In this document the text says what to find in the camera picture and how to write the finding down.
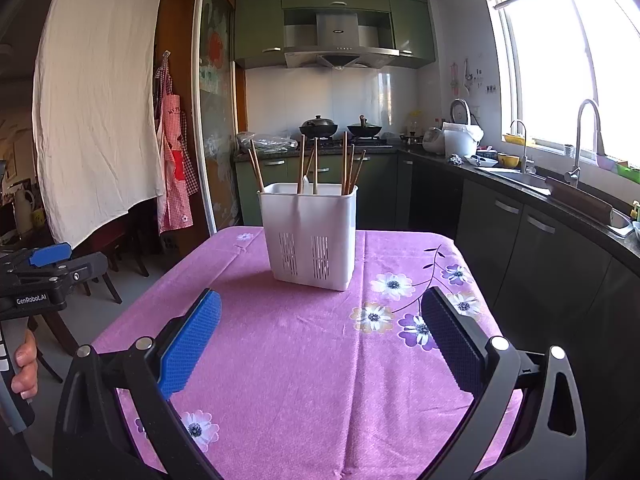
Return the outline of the left human hand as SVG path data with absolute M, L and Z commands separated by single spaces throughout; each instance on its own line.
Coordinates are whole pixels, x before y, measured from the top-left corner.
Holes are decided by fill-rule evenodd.
M 34 333 L 25 330 L 25 337 L 15 353 L 17 371 L 11 382 L 12 391 L 23 400 L 29 400 L 38 393 L 37 343 Z

